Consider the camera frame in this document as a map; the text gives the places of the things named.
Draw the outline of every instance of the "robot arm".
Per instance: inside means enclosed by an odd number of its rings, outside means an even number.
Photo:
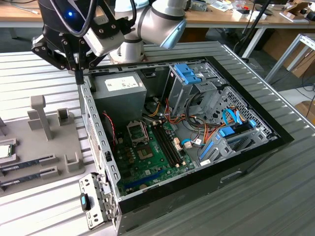
[[[107,53],[119,47],[135,23],[115,19],[103,0],[38,0],[43,35],[32,41],[31,50],[56,68],[74,71],[83,84],[83,70],[98,65]],[[96,7],[103,14],[95,16]]]
[[[155,43],[172,49],[186,27],[183,0],[156,0],[149,6],[148,0],[135,0],[137,19],[135,30],[125,35],[122,45],[110,53],[113,61],[132,63],[144,59],[143,42]],[[116,0],[116,18],[130,17],[131,5],[127,0]]]
[[[109,52],[117,62],[140,61],[142,39],[170,49],[186,26],[183,0],[157,0],[152,7],[148,0],[116,0],[117,19],[104,0],[38,4],[43,35],[32,41],[31,50],[58,69],[73,71],[78,85],[84,83],[83,70],[97,66]]]

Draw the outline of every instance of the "motherboard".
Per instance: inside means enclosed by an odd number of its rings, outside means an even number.
[[[139,125],[117,133],[115,161],[121,173],[118,188],[121,195],[144,189],[195,168],[168,122]]]

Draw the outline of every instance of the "green circuit board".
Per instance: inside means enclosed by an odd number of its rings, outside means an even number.
[[[169,140],[176,138],[168,122],[162,127]],[[120,142],[115,146],[115,161],[121,174],[121,180],[118,182],[121,195],[130,194],[195,168],[184,150],[177,151],[179,164],[170,165],[154,135],[153,126],[147,125],[146,129],[149,142],[139,143],[137,146],[132,146],[127,129],[117,132]]]

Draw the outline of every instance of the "power supply label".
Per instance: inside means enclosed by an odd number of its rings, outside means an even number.
[[[129,89],[139,87],[133,76],[109,79],[105,81],[108,91],[116,91],[121,89]]]

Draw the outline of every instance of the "ram slot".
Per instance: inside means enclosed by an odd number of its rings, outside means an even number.
[[[153,129],[153,134],[157,138],[158,144],[160,145],[164,155],[167,158],[167,161],[171,167],[176,166],[176,164],[180,163],[180,157],[176,152],[174,146],[168,139],[167,135],[165,134],[164,129],[161,126],[155,126]]]
[[[178,155],[178,152],[176,151],[173,143],[169,140],[168,136],[166,135],[165,133],[165,129],[163,129],[162,125],[159,125],[157,127],[157,131],[162,135],[163,139],[165,140],[166,142],[166,145],[168,146],[169,150],[172,152],[172,156],[173,158],[175,158],[176,160],[176,163],[180,163],[181,162],[181,159]]]

